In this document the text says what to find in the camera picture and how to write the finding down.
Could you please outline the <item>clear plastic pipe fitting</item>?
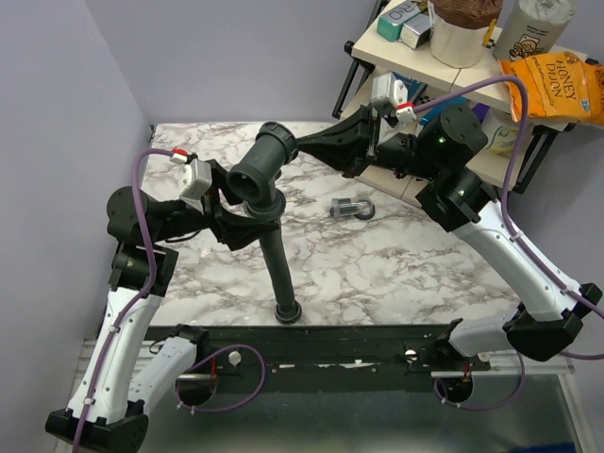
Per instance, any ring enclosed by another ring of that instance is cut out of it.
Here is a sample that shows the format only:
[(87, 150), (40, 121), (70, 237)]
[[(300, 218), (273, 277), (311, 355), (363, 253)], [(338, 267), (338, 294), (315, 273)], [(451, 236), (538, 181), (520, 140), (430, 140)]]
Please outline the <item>clear plastic pipe fitting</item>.
[(355, 217), (368, 221), (375, 216), (376, 209), (370, 199), (333, 198), (328, 212), (333, 218)]

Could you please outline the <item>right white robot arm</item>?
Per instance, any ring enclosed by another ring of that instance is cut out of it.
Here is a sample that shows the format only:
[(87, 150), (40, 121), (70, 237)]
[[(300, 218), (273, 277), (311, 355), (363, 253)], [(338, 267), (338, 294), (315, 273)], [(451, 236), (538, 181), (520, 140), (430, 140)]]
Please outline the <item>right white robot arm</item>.
[(447, 370), (482, 352), (515, 350), (548, 361), (565, 353), (602, 296), (593, 283), (579, 284), (531, 247), (506, 220), (495, 187), (467, 167), (486, 144), (478, 117), (465, 105), (444, 108), (418, 135), (378, 140), (379, 121), (366, 106), (345, 121), (298, 141), (306, 153), (345, 177), (375, 165), (398, 177), (425, 181), (415, 196), (444, 231), (470, 245), (520, 299), (515, 312), (450, 323), (434, 346)]

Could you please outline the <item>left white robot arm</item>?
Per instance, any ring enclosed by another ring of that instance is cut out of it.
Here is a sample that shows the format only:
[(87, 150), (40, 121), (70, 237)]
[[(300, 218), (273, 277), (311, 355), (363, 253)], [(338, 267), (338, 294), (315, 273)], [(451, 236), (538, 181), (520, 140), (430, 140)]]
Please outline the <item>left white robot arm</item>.
[(188, 159), (178, 172), (176, 200), (158, 201), (130, 186), (107, 203), (108, 233), (118, 246), (111, 262), (108, 302), (88, 368), (64, 409), (48, 415), (48, 433), (75, 452), (136, 452), (151, 412), (178, 376), (202, 371), (210, 358), (208, 332), (178, 326), (142, 369), (135, 365), (149, 325), (176, 269), (178, 253), (161, 246), (209, 229), (219, 243), (239, 250), (276, 226), (235, 215), (221, 202), (242, 200), (227, 187), (227, 170), (215, 160)]

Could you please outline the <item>grey T pipe fitting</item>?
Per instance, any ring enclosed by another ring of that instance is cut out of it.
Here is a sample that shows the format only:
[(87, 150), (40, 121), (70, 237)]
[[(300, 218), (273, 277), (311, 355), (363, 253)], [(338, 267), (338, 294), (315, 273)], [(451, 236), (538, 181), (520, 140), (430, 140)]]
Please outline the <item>grey T pipe fitting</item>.
[(277, 198), (275, 179), (281, 167), (297, 156), (297, 142), (286, 126), (264, 123), (241, 161), (226, 175), (226, 183), (249, 204), (266, 207)]

